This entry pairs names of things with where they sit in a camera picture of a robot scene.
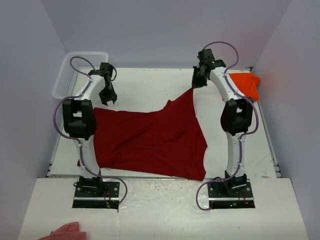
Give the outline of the dark red t shirt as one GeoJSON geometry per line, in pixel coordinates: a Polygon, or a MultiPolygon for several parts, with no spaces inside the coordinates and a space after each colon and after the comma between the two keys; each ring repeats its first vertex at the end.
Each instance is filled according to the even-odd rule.
{"type": "Polygon", "coordinates": [[[203,181],[208,145],[193,93],[189,89],[153,112],[95,108],[93,145],[98,166],[203,181]]]}

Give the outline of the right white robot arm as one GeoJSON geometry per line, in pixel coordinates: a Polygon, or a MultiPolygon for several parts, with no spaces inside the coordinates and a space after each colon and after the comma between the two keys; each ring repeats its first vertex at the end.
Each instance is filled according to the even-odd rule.
{"type": "Polygon", "coordinates": [[[212,184],[223,190],[227,196],[233,197],[247,185],[244,167],[244,142],[252,132],[249,128],[252,117],[257,113],[254,101],[246,97],[228,74],[228,67],[221,59],[215,59],[212,50],[202,49],[197,56],[199,63],[193,67],[191,87],[202,88],[211,81],[219,91],[224,108],[220,117],[220,125],[227,137],[227,166],[224,178],[217,178],[212,184]]]}

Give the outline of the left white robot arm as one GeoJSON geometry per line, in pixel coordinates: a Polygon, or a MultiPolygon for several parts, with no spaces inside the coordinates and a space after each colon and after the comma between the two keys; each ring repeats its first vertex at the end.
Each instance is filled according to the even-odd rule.
{"type": "Polygon", "coordinates": [[[105,106],[108,102],[116,102],[118,97],[112,76],[117,75],[117,70],[110,63],[102,62],[99,69],[93,69],[87,75],[87,84],[77,95],[62,102],[62,115],[64,131],[76,144],[80,161],[81,172],[76,187],[97,197],[103,193],[104,184],[94,149],[97,120],[93,101],[99,100],[105,106]]]}

